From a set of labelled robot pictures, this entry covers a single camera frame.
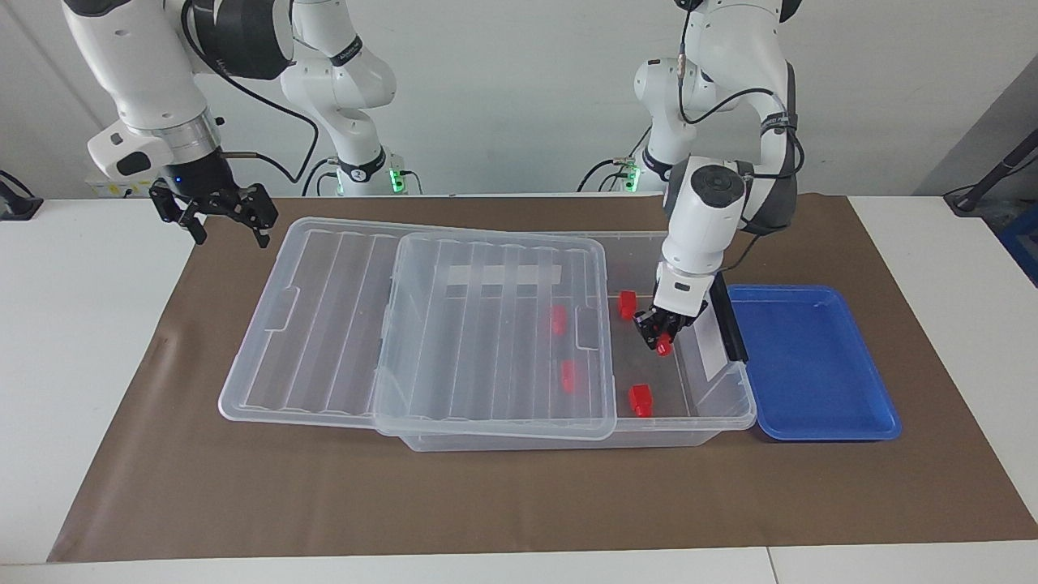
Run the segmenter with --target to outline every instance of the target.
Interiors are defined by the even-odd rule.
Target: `white table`
[[[938,199],[852,202],[1038,516],[1038,290],[980,220]],[[1038,582],[1036,541],[37,565],[191,242],[147,200],[52,200],[0,223],[0,582]]]

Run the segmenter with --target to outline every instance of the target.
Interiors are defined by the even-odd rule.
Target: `white wall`
[[[914,194],[936,195],[974,184],[1038,128],[1038,57],[991,104],[962,140],[923,180]],[[1038,164],[1006,177],[986,198],[1038,199]]]
[[[38,68],[5,50],[0,79],[27,87],[31,99],[3,90],[0,164],[50,192],[80,195],[85,190],[72,185],[87,168],[83,128],[90,116],[111,120],[111,105],[75,51],[59,0],[4,5],[44,48],[46,59],[32,67],[49,60],[83,105],[77,112],[67,96],[44,88]],[[350,7],[365,46],[400,83],[397,101],[373,112],[383,141],[433,192],[572,190],[591,164],[626,154],[648,123],[631,89],[634,71],[646,58],[673,55],[681,28],[671,0],[351,0]],[[7,20],[2,11],[0,19]],[[1036,25],[1034,0],[804,2],[780,30],[798,74],[809,156],[801,190],[914,191],[1038,53]],[[18,43],[2,35],[0,49]],[[219,79],[199,85],[228,120],[227,148],[298,166],[304,126]],[[249,85],[283,102],[276,83]],[[51,121],[15,121],[33,117]],[[10,132],[28,135],[28,145],[8,143]],[[755,118],[741,108],[704,123],[701,136],[704,154],[747,157],[757,146]],[[322,140],[319,152],[331,151]],[[298,191],[257,162],[235,165],[240,182]]]

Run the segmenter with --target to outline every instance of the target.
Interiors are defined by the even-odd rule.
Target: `black cable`
[[[277,160],[265,154],[260,154],[258,151],[225,151],[223,152],[223,158],[226,160],[262,160],[277,168],[279,172],[284,174],[285,178],[289,178],[289,182],[292,182],[292,173],[289,172],[289,169],[281,166],[281,163]]]
[[[796,152],[799,155],[800,161],[797,162],[796,166],[794,166],[793,169],[790,170],[789,172],[778,172],[776,174],[766,174],[766,173],[758,174],[756,172],[752,172],[749,174],[750,176],[753,176],[755,178],[776,178],[776,179],[777,178],[788,178],[790,176],[796,175],[796,173],[800,171],[800,168],[803,168],[803,161],[807,159],[807,157],[803,154],[803,145],[800,144],[800,139],[796,137],[796,130],[794,130],[793,128],[787,127],[786,128],[786,132],[788,134],[787,137],[786,137],[786,139],[788,141],[793,142],[793,147],[796,148]]]
[[[310,168],[310,173],[306,174],[306,182],[303,183],[303,192],[299,196],[306,196],[306,191],[310,189],[310,182],[313,180],[313,174],[317,174],[318,170],[325,164],[331,164],[331,159],[325,158]]]
[[[607,175],[606,177],[602,178],[602,184],[598,185],[598,192],[604,192],[602,189],[605,188],[605,182],[608,180],[609,178],[612,178],[612,184],[616,185],[618,178],[623,178],[626,175],[627,172],[617,172],[614,174]]]
[[[690,123],[692,126],[699,123],[700,121],[703,121],[704,119],[706,119],[707,117],[710,117],[714,113],[717,113],[717,110],[719,110],[720,108],[722,108],[726,105],[728,105],[729,102],[737,100],[737,99],[741,98],[742,95],[748,95],[749,93],[764,93],[764,94],[767,94],[767,95],[774,96],[774,94],[775,94],[775,92],[772,91],[771,89],[765,89],[764,87],[750,87],[748,89],[743,89],[741,91],[736,91],[736,92],[732,93],[731,95],[725,98],[723,100],[717,102],[717,105],[715,105],[712,108],[710,108],[709,110],[707,110],[707,112],[704,113],[703,115],[696,117],[695,119],[689,119],[688,115],[685,113],[684,95],[683,95],[682,88],[681,88],[682,85],[684,85],[684,84],[680,83],[680,82],[678,83],[678,99],[680,100],[678,102],[678,104],[681,106],[680,107],[680,109],[681,109],[681,117],[685,120],[685,123]]]
[[[649,127],[646,128],[646,131],[641,133],[641,137],[638,138],[637,143],[634,144],[634,147],[631,148],[631,151],[627,152],[627,158],[634,156],[634,152],[638,150],[638,146],[641,145],[641,142],[646,141],[646,138],[649,137],[649,132],[651,131],[652,131],[652,123],[650,123]]]
[[[752,239],[749,241],[749,245],[746,245],[746,248],[742,250],[742,254],[739,255],[739,258],[736,259],[734,263],[732,263],[731,266],[729,266],[727,268],[721,268],[721,269],[719,269],[717,271],[729,271],[729,270],[734,270],[735,268],[739,267],[739,263],[741,263],[742,260],[746,258],[746,255],[749,254],[749,250],[754,248],[754,245],[757,245],[757,242],[761,239],[761,237],[762,235],[760,235],[760,234],[755,234],[754,239]]]
[[[318,128],[318,124],[315,123],[312,119],[310,119],[309,117],[306,117],[302,113],[298,113],[298,112],[293,111],[293,110],[291,110],[291,109],[289,109],[289,108],[286,108],[286,107],[284,107],[282,105],[276,104],[276,103],[268,100],[267,98],[261,95],[260,93],[256,93],[255,91],[253,91],[253,90],[245,87],[241,83],[235,81],[223,69],[223,65],[221,65],[219,62],[216,62],[216,61],[210,59],[208,56],[206,56],[206,54],[201,52],[201,49],[198,48],[198,44],[195,43],[195,39],[191,36],[191,29],[190,29],[190,27],[188,27],[188,12],[189,12],[189,10],[192,7],[194,7],[194,0],[187,0],[186,2],[184,2],[184,6],[181,8],[181,28],[184,29],[184,37],[187,39],[188,45],[191,46],[191,50],[194,51],[194,53],[196,55],[198,55],[198,58],[201,59],[202,62],[204,62],[207,65],[209,65],[209,67],[213,69],[213,73],[215,73],[218,76],[220,76],[220,78],[222,78],[224,81],[226,81],[227,83],[229,83],[233,87],[235,87],[238,90],[242,91],[246,95],[248,95],[248,96],[250,96],[250,98],[258,101],[260,103],[263,103],[263,104],[267,105],[267,106],[270,106],[270,107],[272,107],[272,108],[280,111],[281,113],[284,113],[286,115],[291,115],[291,116],[293,116],[293,117],[295,117],[297,119],[301,119],[301,120],[305,121],[307,124],[309,124],[310,129],[313,131],[313,139],[310,140],[310,147],[306,150],[306,157],[303,158],[303,163],[300,164],[300,166],[299,166],[299,172],[297,172],[295,174],[295,176],[292,176],[288,172],[288,170],[284,170],[283,166],[281,166],[280,164],[277,164],[278,168],[284,171],[284,174],[289,178],[289,182],[291,182],[292,184],[299,183],[299,178],[302,177],[303,172],[306,170],[306,165],[310,163],[310,158],[313,157],[313,150],[318,147],[318,139],[320,139],[320,137],[321,137],[321,130]],[[273,162],[272,159],[267,158],[267,157],[261,157],[261,160],[266,160],[268,162]]]
[[[0,176],[3,176],[5,178],[7,178],[8,180],[11,182],[11,184],[13,184],[18,188],[24,190],[25,194],[28,194],[31,198],[35,198],[36,197],[36,195],[32,194],[32,191],[29,190],[29,187],[25,186],[25,183],[23,183],[22,180],[18,179],[18,177],[15,176],[13,174],[11,174],[10,172],[7,172],[6,170],[0,170]]]
[[[0,180],[0,200],[3,200],[8,206],[10,204],[16,204],[22,197],[18,195],[17,192],[11,190],[7,183]],[[3,211],[3,205],[0,204],[0,212]]]
[[[651,131],[652,131],[652,123],[650,123],[649,127],[646,128],[646,131],[641,133],[641,137],[638,138],[638,141],[634,143],[634,147],[631,148],[631,151],[627,152],[627,158],[630,158],[630,157],[634,156],[634,152],[638,150],[638,146],[641,145],[641,142],[646,141],[646,138],[649,137],[649,132],[651,132]],[[617,180],[620,177],[623,177],[623,176],[617,176],[617,174],[612,174],[612,176],[613,176],[612,177],[612,183],[609,184],[609,191],[612,191],[612,189],[617,188]]]
[[[1020,164],[1016,168],[1013,168],[1012,170],[1006,172],[1006,176],[1012,176],[1013,174],[1022,171],[1028,166],[1031,166],[1032,164],[1034,164],[1035,160],[1038,160],[1038,154],[1036,154],[1034,157],[1032,157],[1031,160],[1028,160],[1023,164]]]
[[[678,59],[680,61],[682,61],[683,63],[685,62],[685,58],[686,58],[685,57],[685,39],[688,36],[688,23],[691,21],[692,9],[693,8],[694,8],[694,6],[692,6],[692,2],[689,2],[688,5],[685,8],[685,26],[684,26],[684,28],[681,29],[681,45],[678,48]],[[764,87],[752,87],[749,89],[743,89],[741,91],[736,91],[736,92],[732,93],[731,95],[729,95],[729,96],[725,98],[723,100],[721,100],[719,103],[717,103],[717,105],[715,105],[712,108],[710,108],[710,110],[707,111],[706,113],[704,113],[703,115],[696,117],[695,119],[691,119],[690,117],[688,117],[688,114],[685,113],[685,76],[684,76],[684,66],[681,66],[680,68],[682,69],[682,74],[678,76],[678,109],[681,110],[681,118],[685,120],[685,123],[690,123],[692,126],[699,123],[700,121],[703,121],[707,117],[710,117],[711,115],[713,115],[714,113],[716,113],[717,110],[719,110],[720,108],[725,107],[728,103],[730,103],[732,100],[739,99],[742,95],[745,95],[745,94],[748,94],[748,93],[765,93],[765,94],[774,96],[774,94],[775,94],[775,92],[772,91],[771,89],[765,89]]]
[[[401,176],[414,176],[414,182],[418,183],[418,194],[426,194],[426,189],[421,188],[421,176],[414,170],[401,170]]]
[[[616,164],[616,163],[617,162],[613,159],[607,158],[607,159],[599,162],[598,164],[592,166],[591,170],[588,170],[588,173],[584,174],[584,177],[580,179],[580,184],[577,186],[577,192],[580,192],[580,191],[583,190],[583,186],[585,184],[588,184],[588,179],[591,178],[592,174],[594,174],[595,172],[597,172],[599,168],[602,168],[604,166],[608,166],[609,164]]]
[[[320,176],[318,176],[318,196],[321,196],[321,180],[327,178],[328,176],[331,176],[333,178],[337,178],[338,177],[338,173],[337,172],[325,172],[324,174],[321,174]]]
[[[1006,172],[1006,175],[1003,176],[1003,178],[1008,178],[1009,176],[1012,176],[1013,174],[1015,174],[1017,172],[1023,171],[1023,169],[1026,169],[1028,166],[1031,166],[1032,164],[1034,164],[1036,160],[1038,160],[1038,154],[1036,154],[1035,156],[1031,157],[1031,160],[1028,160],[1023,164],[1020,164],[1016,168],[1013,168],[1012,170]],[[961,187],[953,188],[952,190],[950,190],[950,191],[948,191],[948,192],[946,192],[944,194],[940,194],[938,196],[945,197],[945,196],[948,196],[949,194],[955,194],[956,192],[961,192],[961,191],[964,191],[964,190],[972,189],[973,187],[975,187],[975,186],[977,186],[980,183],[974,183],[972,185],[963,185]]]

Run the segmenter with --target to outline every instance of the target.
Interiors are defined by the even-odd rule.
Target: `blue tray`
[[[757,421],[781,441],[881,441],[901,421],[839,291],[730,285]]]

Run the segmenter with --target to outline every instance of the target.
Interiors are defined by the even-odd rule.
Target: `white label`
[[[725,339],[720,335],[713,305],[707,306],[707,310],[692,324],[692,329],[700,345],[700,357],[703,358],[703,371],[707,381],[711,381],[728,365],[728,352],[725,351]]]
[[[468,285],[470,282],[469,266],[450,266],[447,272],[447,285]],[[516,268],[516,283],[538,283],[538,266],[522,265]],[[563,266],[551,266],[551,283],[563,280]],[[483,266],[483,285],[500,285],[504,283],[504,266]]]

